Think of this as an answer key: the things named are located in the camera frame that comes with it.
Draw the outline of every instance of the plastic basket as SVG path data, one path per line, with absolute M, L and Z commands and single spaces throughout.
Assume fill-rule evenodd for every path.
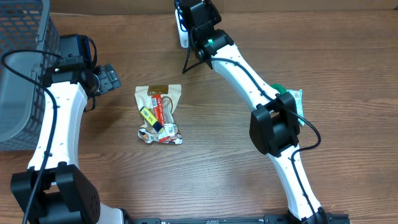
M 0 1 L 0 56 L 37 49 L 60 54 L 60 38 L 49 0 Z M 40 82 L 56 57 L 32 52 L 10 55 L 13 69 Z M 0 67 L 0 150 L 35 149 L 45 107 L 44 91 Z

